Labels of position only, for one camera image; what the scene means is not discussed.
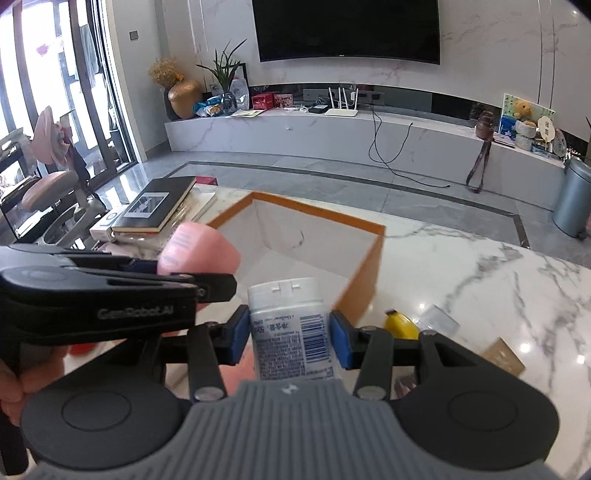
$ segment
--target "finger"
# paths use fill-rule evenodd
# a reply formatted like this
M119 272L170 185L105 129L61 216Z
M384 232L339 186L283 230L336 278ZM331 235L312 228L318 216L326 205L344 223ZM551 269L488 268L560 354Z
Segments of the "finger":
M49 360L37 367L26 370L21 374L22 390L25 393L35 393L48 386L64 374L62 351L56 349Z
M0 360L0 400L17 402L22 399L22 386L17 376Z
M21 421L21 413L22 409L25 406L26 401L30 395L25 395L20 401L18 402L2 402L2 411L7 415L10 423L17 426L20 424Z
M68 354L68 351L70 351L69 345L56 346L51 352L51 355L55 358L64 358Z

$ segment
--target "gray tile floor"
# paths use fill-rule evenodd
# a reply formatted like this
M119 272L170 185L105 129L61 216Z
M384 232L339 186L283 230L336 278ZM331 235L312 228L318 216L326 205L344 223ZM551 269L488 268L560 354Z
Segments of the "gray tile floor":
M378 166L282 155L167 152L130 168L101 188L99 194L107 203L128 202L149 180L171 173L213 176L225 187L339 203L519 245L512 218L486 210L492 207L520 215L532 250L591 268L591 239L581 242L562 233L552 223L549 210L490 192L474 194L461 184L445 189L419 185ZM413 178L447 185L428 177ZM433 193L450 198L433 197ZM484 207L465 205L463 201Z

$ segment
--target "barcode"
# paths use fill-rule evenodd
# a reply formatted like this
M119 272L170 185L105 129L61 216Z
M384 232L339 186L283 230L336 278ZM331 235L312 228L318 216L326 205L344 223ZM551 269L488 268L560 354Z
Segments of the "barcode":
M306 363L311 364L330 358L328 340L324 330L324 317L322 315L301 317L301 337L304 341Z

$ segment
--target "pink chair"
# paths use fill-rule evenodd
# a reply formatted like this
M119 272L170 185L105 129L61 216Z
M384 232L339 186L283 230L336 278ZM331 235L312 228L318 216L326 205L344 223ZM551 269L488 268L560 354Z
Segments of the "pink chair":
M106 213L106 207L98 198L88 200L86 189L81 184L73 162L67 152L72 145L64 143L60 127L53 122L53 113L48 106L39 115L31 148L37 160L45 165L58 165L65 170L50 173L31 187L21 201L27 212L43 211L54 206L72 190L78 204L66 210L45 231L40 239L42 244L56 244L70 247L78 238L86 236L86 230ZM66 223L74 220L71 228Z

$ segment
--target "tv screen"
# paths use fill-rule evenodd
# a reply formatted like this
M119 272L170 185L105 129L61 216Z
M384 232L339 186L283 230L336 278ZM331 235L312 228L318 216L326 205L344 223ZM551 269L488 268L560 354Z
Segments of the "tv screen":
M261 61L383 57L439 64L437 0L252 0Z

